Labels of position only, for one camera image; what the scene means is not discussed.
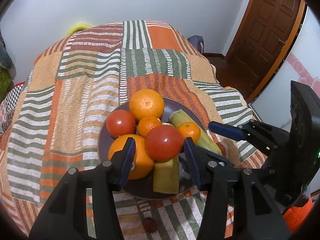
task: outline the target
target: patchwork blanket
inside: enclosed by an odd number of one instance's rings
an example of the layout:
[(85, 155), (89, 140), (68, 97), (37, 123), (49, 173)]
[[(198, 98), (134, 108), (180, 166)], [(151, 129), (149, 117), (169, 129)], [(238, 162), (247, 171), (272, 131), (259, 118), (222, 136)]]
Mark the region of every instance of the patchwork blanket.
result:
[[(87, 170), (100, 163), (103, 122), (145, 88), (186, 105), (204, 125), (237, 126), (252, 118), (241, 94), (221, 87), (214, 66), (167, 23), (113, 23), (58, 41), (36, 59), (0, 144), (0, 201), (26, 235), (70, 167)], [(236, 166), (264, 163), (266, 157), (248, 142), (207, 132)], [(94, 236), (91, 193), (87, 223)], [(196, 239), (205, 198), (195, 187), (166, 200), (114, 193), (124, 239)], [(145, 231), (145, 217), (156, 220), (158, 231)], [(231, 206), (227, 219), (230, 236)]]

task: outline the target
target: wooden floor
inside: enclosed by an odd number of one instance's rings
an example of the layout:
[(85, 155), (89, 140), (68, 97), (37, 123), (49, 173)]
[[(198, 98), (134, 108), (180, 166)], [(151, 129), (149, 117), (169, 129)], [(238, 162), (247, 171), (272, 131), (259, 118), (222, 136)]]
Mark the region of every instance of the wooden floor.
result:
[(233, 87), (247, 99), (252, 93), (250, 86), (244, 81), (241, 72), (235, 66), (219, 57), (207, 57), (212, 65), (216, 67), (217, 80), (222, 87)]

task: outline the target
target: small red fruit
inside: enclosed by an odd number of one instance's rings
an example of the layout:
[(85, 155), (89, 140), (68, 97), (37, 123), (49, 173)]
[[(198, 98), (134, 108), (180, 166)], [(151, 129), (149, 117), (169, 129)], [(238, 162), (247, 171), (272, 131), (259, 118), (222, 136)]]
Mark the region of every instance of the small red fruit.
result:
[(125, 110), (113, 111), (107, 118), (106, 126), (112, 137), (132, 134), (136, 129), (136, 120), (132, 113)]
[(175, 127), (161, 125), (148, 133), (145, 145), (147, 154), (151, 159), (158, 162), (167, 162), (181, 151), (183, 137)]

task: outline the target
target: wooden door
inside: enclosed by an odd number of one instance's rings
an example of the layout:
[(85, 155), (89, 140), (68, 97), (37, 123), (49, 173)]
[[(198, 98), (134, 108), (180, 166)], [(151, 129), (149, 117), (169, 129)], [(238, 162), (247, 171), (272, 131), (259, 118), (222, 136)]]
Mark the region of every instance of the wooden door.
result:
[(286, 43), (301, 0), (253, 0), (234, 47), (227, 57), (252, 91), (268, 73)]

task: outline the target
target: orange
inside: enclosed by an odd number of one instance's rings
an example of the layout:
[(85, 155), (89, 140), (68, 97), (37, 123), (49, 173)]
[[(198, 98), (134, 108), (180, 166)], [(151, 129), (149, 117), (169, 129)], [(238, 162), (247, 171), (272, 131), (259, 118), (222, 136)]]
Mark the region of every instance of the orange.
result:
[(154, 90), (139, 90), (132, 95), (129, 101), (129, 109), (137, 121), (147, 116), (161, 118), (164, 112), (164, 100)]
[(115, 139), (110, 146), (108, 159), (111, 160), (115, 152), (123, 149), (128, 137), (132, 137), (136, 142), (136, 153), (133, 159), (134, 169), (130, 171), (128, 179), (141, 179), (152, 171), (155, 164), (146, 153), (144, 147), (145, 139), (142, 136), (136, 134), (126, 134)]
[(147, 134), (155, 127), (160, 126), (161, 121), (155, 116), (143, 117), (137, 127), (139, 135), (146, 137)]
[(196, 143), (201, 136), (201, 130), (199, 126), (193, 122), (185, 122), (178, 127), (178, 131), (181, 133), (183, 139), (191, 137)]

